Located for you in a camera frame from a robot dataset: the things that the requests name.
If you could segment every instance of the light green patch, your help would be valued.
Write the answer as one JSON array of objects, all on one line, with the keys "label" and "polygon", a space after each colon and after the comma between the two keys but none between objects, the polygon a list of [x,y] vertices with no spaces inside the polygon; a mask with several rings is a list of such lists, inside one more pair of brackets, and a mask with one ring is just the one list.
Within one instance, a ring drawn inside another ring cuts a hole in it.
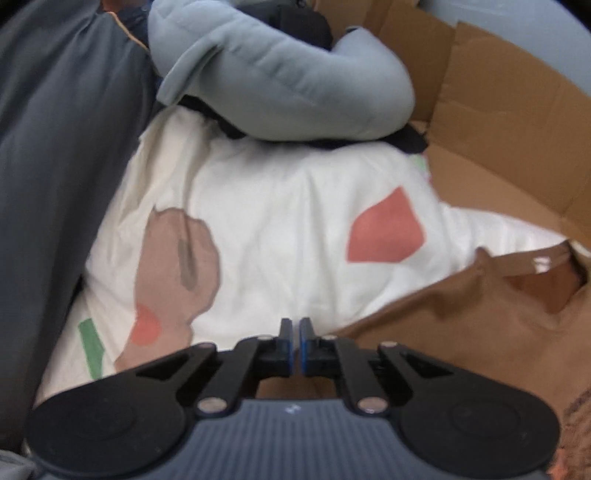
[{"label": "light green patch", "polygon": [[93,380],[103,378],[103,355],[105,347],[100,341],[92,319],[86,319],[78,324],[78,330],[82,339],[82,346],[86,354],[86,365]]}]

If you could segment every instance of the red patch on fabric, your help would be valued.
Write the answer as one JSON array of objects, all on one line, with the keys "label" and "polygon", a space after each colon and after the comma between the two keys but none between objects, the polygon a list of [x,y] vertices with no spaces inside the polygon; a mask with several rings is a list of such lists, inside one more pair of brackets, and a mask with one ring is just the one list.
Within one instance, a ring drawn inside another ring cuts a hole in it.
[{"label": "red patch on fabric", "polygon": [[359,215],[349,235],[349,262],[396,263],[425,243],[425,235],[402,187]]},{"label": "red patch on fabric", "polygon": [[160,320],[152,310],[141,303],[138,303],[135,308],[135,324],[131,329],[129,341],[138,346],[150,345],[162,332]]}]

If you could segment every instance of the cardboard box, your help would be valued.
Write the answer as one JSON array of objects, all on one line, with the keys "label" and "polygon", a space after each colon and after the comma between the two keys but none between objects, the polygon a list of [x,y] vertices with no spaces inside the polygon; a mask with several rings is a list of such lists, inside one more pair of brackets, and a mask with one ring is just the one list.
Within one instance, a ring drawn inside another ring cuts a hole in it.
[{"label": "cardboard box", "polygon": [[591,98],[484,30],[452,28],[404,0],[348,1],[347,12],[337,0],[320,10],[336,36],[346,22],[363,22],[406,64],[440,197],[591,248]]}]

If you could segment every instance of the brown fabric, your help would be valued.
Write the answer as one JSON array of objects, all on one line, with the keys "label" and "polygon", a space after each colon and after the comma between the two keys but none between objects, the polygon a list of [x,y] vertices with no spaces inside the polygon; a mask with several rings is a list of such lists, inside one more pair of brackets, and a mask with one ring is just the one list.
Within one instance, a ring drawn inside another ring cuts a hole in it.
[{"label": "brown fabric", "polygon": [[[536,274],[540,269],[548,271]],[[591,478],[591,294],[568,244],[491,258],[337,334],[395,340],[544,399],[563,424],[558,480]]]}]

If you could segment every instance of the silver screw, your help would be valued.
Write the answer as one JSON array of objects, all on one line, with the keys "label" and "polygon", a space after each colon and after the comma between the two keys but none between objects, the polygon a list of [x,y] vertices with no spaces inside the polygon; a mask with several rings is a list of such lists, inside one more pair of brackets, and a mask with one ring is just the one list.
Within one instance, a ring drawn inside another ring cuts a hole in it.
[{"label": "silver screw", "polygon": [[388,408],[388,402],[379,397],[365,397],[357,402],[357,408],[364,413],[374,415],[385,412]]},{"label": "silver screw", "polygon": [[228,407],[227,402],[219,397],[204,398],[197,404],[197,408],[203,413],[220,413]]}]

